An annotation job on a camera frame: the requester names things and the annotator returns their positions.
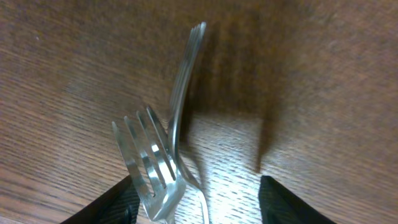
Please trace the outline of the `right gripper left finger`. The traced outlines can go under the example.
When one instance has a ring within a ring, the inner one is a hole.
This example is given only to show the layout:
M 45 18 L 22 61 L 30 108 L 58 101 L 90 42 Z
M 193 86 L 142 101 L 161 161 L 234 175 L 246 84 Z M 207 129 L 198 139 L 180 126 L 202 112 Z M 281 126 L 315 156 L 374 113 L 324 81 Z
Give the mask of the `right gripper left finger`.
M 136 224 L 140 202 L 128 175 L 61 224 Z

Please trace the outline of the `thin small steel fork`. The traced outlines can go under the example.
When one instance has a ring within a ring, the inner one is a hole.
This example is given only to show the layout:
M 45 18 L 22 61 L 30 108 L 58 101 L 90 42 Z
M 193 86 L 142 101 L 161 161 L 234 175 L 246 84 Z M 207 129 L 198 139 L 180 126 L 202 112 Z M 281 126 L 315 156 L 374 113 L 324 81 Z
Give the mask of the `thin small steel fork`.
M 186 167 L 185 163 L 179 155 L 179 138 L 182 123 L 183 106 L 185 103 L 185 97 L 189 86 L 192 70 L 197 59 L 198 52 L 200 50 L 205 31 L 206 22 L 199 23 L 190 31 L 190 36 L 185 47 L 183 59 L 175 79 L 172 94 L 170 96 L 169 106 L 171 118 L 168 126 L 168 135 L 169 144 L 173 152 L 176 165 L 181 172 L 181 175 L 186 184 L 196 190 L 196 194 L 198 195 L 201 203 L 203 223 L 209 224 L 210 219 L 205 194 L 203 193 L 200 184 Z

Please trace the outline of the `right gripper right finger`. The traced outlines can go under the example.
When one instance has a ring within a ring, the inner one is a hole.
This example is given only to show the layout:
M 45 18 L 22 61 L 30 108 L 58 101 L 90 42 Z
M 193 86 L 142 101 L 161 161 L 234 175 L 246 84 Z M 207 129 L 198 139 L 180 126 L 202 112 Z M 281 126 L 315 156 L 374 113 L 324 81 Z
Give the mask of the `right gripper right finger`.
M 269 175 L 258 197 L 263 224 L 335 224 Z

